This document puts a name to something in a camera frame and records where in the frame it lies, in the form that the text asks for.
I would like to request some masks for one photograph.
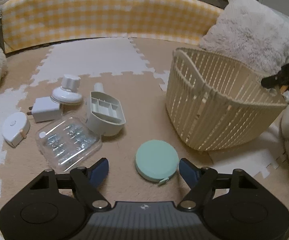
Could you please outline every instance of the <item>gray fluffy cushion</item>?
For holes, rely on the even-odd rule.
[[[200,47],[273,75],[289,56],[289,24],[256,0],[229,0]]]

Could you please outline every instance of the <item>white power adapter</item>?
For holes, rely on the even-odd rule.
[[[36,98],[32,107],[29,107],[30,112],[27,115],[32,115],[35,122],[44,122],[62,117],[61,104],[51,100],[50,97]]]

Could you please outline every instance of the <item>suction cup hook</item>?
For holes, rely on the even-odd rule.
[[[65,74],[61,86],[52,91],[51,99],[64,105],[78,105],[83,97],[77,92],[81,78]]]

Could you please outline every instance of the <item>white knob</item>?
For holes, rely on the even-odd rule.
[[[96,83],[94,85],[94,90],[103,93],[104,92],[104,86],[102,85],[102,83]]]
[[[62,78],[61,86],[63,89],[70,90],[71,92],[76,92],[80,85],[80,79],[81,78],[77,76],[66,74]]]

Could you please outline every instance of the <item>basket rim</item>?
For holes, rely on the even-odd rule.
[[[175,50],[175,52],[176,52],[176,51],[182,51],[182,52],[186,55],[187,59],[190,61],[191,65],[193,66],[195,72],[197,73],[197,75],[198,75],[198,76],[201,78],[201,80],[203,81],[204,86],[206,86],[209,90],[212,90],[212,91],[213,91],[214,93],[216,93],[218,96],[220,96],[220,97],[222,97],[222,98],[224,98],[224,99],[226,99],[226,100],[229,100],[229,101],[231,101],[231,102],[233,102],[233,103],[235,103],[235,104],[237,104],[237,105],[243,105],[243,106],[276,107],[276,108],[281,108],[281,107],[285,108],[285,107],[288,106],[288,103],[287,103],[287,102],[286,102],[286,103],[262,103],[262,102],[254,102],[254,103],[251,103],[251,102],[245,102],[245,101],[241,101],[241,100],[234,99],[234,98],[232,98],[232,97],[229,97],[228,95],[225,95],[225,94],[219,92],[217,89],[215,89],[214,87],[212,87],[211,85],[209,85],[209,84],[205,81],[205,79],[202,77],[202,75],[201,75],[200,72],[198,71],[196,65],[193,63],[193,61],[191,60],[191,58],[188,56],[187,52],[184,51],[183,49],[185,49],[185,50],[191,50],[191,51],[198,51],[198,52],[205,53],[205,54],[210,54],[210,55],[217,55],[217,56],[223,57],[223,58],[225,58],[225,59],[233,60],[233,61],[241,64],[244,68],[246,68],[246,69],[247,69],[249,72],[251,72],[251,73],[255,73],[255,74],[256,74],[257,72],[252,71],[252,70],[251,70],[250,68],[248,68],[247,65],[244,64],[243,62],[241,62],[241,61],[239,61],[239,60],[236,60],[236,59],[234,59],[234,58],[232,58],[232,57],[228,57],[228,56],[222,55],[222,54],[217,53],[217,52],[210,52],[210,51],[206,51],[206,50],[203,50],[203,49],[192,49],[192,48],[186,48],[186,47],[179,47],[179,48],[177,48],[177,49]],[[192,86],[191,84],[190,84],[190,86],[191,86],[194,90],[197,90],[197,88],[194,87],[194,86]]]

